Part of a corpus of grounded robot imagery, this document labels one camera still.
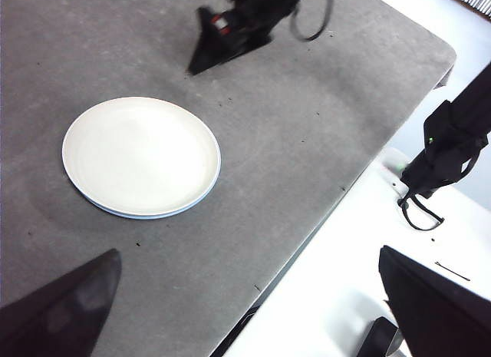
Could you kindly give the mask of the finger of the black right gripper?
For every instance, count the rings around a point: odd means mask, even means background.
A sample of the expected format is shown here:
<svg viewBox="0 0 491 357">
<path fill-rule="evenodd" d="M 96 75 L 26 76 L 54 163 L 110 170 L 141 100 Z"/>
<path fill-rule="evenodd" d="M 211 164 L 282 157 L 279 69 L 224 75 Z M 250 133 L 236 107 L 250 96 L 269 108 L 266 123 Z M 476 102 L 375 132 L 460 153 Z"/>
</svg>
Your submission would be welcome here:
<svg viewBox="0 0 491 357">
<path fill-rule="evenodd" d="M 206 6 L 197 9 L 197 17 L 200 34 L 188 65 L 190 74 L 199 74 L 221 64 L 227 56 L 227 44 L 222 33 L 223 29 L 227 29 L 224 17 Z"/>
<path fill-rule="evenodd" d="M 238 42 L 235 44 L 227 44 L 227 56 L 223 63 L 238 58 L 240 56 L 246 55 L 251 51 L 259 49 L 263 46 L 268 45 L 272 41 L 271 35 L 253 35 L 251 38 L 247 38 L 243 42 Z"/>
</svg>

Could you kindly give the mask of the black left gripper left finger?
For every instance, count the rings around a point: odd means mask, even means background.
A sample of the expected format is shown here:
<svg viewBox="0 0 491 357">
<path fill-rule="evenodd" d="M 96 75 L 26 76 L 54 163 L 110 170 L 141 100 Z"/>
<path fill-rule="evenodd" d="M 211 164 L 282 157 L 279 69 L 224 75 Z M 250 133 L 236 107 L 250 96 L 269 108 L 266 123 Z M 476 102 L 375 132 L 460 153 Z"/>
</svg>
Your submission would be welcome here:
<svg viewBox="0 0 491 357">
<path fill-rule="evenodd" d="M 2 356 L 89 356 L 120 282 L 120 252 L 108 250 L 1 308 Z"/>
</svg>

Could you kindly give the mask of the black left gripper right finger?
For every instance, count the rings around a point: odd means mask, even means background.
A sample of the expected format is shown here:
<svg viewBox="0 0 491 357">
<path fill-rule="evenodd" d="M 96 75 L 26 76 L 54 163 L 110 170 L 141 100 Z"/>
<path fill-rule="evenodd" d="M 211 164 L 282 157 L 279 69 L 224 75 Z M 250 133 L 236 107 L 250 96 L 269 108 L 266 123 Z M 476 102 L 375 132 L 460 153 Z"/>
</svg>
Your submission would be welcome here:
<svg viewBox="0 0 491 357">
<path fill-rule="evenodd" d="M 489 356 L 490 301 L 389 246 L 379 273 L 413 356 Z"/>
</svg>

